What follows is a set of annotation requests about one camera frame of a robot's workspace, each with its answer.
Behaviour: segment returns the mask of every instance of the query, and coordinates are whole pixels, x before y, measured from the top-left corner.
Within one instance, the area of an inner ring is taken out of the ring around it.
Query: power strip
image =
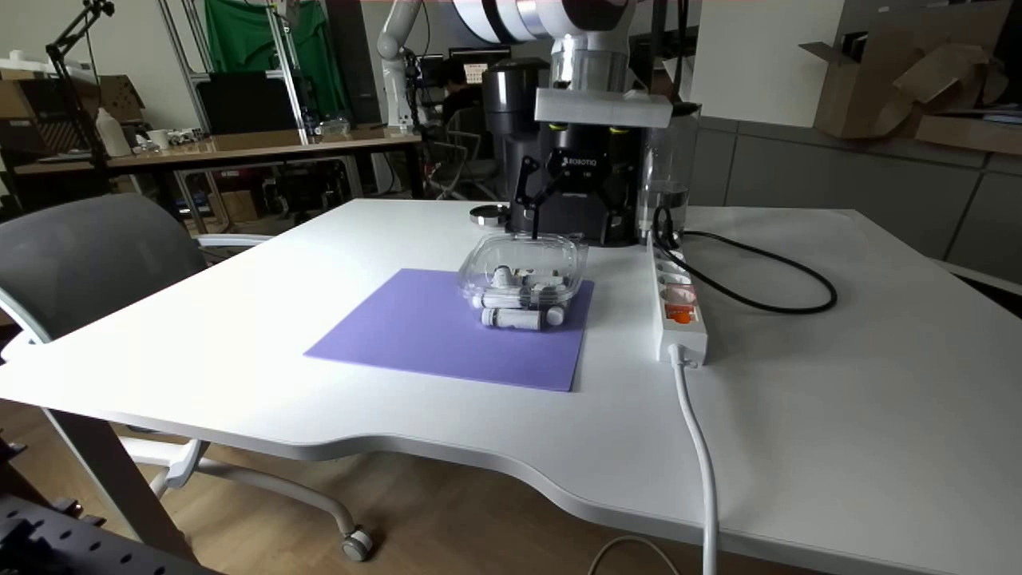
[[[649,250],[653,275],[655,275],[655,358],[666,360],[668,344],[683,352],[683,360],[689,367],[707,363],[710,352],[710,329],[700,306],[695,285],[689,271],[683,271],[677,263],[672,263],[666,253]]]

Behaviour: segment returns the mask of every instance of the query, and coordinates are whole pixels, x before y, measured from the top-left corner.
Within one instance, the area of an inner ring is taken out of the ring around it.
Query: floor
[[[5,437],[29,444],[17,456],[22,477],[47,498],[69,496],[89,514],[110,518],[110,531],[129,534],[34,409],[0,403],[0,422]],[[420,456],[364,453],[338,463],[288,463],[230,451],[216,451],[216,456],[293,471],[385,534],[379,551],[356,565],[342,559],[328,518],[238,482],[197,477],[164,500],[197,559],[216,570],[584,575],[594,551],[620,536],[575,521],[518,478]],[[658,546],[683,575],[700,570],[700,550],[666,538]],[[741,555],[721,555],[720,570],[799,575],[799,567]],[[668,575],[668,567],[642,546],[620,546],[600,575]]]

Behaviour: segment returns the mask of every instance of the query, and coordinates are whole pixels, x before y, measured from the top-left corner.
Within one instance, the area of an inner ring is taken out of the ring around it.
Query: purple mat
[[[403,267],[307,355],[394,371],[570,393],[594,285],[573,297],[567,325],[549,331],[486,329],[460,292],[456,271]]]

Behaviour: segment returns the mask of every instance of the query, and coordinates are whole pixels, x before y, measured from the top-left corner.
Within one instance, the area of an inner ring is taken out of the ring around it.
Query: white table
[[[305,355],[395,267],[456,267],[486,237],[465,211],[346,204],[5,367],[0,396],[293,461],[403,451],[486,466],[577,518],[695,538],[695,461],[653,355],[639,247],[592,250],[575,393]],[[853,211],[717,207],[692,222],[794,255],[844,292],[794,319],[707,292],[714,363],[692,396],[721,546],[827,570],[1014,570],[1020,319]],[[689,257],[764,297],[818,297],[710,243]]]

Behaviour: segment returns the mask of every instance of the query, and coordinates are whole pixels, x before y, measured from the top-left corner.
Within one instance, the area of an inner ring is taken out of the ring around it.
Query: chair wheel
[[[377,550],[374,536],[364,528],[356,528],[346,538],[342,550],[353,562],[368,562]]]

